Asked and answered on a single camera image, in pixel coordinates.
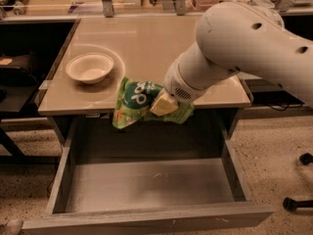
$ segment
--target green plastic bag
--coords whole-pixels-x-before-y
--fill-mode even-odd
[[[179,103],[174,113],[158,117],[150,112],[151,104],[162,86],[150,81],[123,78],[113,114],[113,126],[122,129],[138,120],[163,120],[183,123],[194,111],[193,104]]]

